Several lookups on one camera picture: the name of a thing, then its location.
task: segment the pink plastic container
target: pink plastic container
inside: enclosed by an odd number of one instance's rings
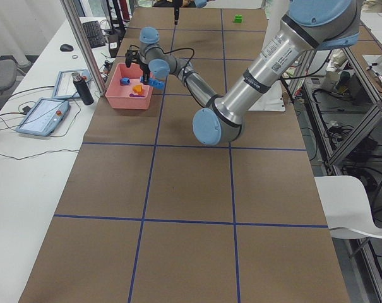
[[[118,63],[105,94],[113,109],[148,109],[153,88],[140,83],[142,75],[143,72],[137,64],[132,64],[130,68],[127,68],[124,63]],[[124,77],[130,79],[129,85],[121,85],[121,79]],[[143,86],[142,95],[144,97],[129,96],[131,93],[136,95],[133,91],[135,85]]]

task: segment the black bottle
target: black bottle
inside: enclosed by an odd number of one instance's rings
[[[85,105],[93,104],[94,99],[91,96],[90,89],[88,88],[88,85],[85,82],[85,80],[81,77],[79,73],[72,73],[71,76],[73,77],[73,84],[75,85],[78,95],[82,99],[83,103]]]

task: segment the computer mouse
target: computer mouse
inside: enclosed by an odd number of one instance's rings
[[[62,51],[62,52],[71,52],[71,51],[73,51],[73,46],[71,46],[70,44],[62,44],[62,45],[60,45],[60,50]]]

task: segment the chair backrest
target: chair backrest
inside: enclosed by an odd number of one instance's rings
[[[382,238],[375,226],[366,190],[349,175],[315,177],[331,236],[340,239]]]

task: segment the black keyboard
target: black keyboard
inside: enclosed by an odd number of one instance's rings
[[[84,22],[83,28],[92,49],[105,45],[104,34],[98,21]]]

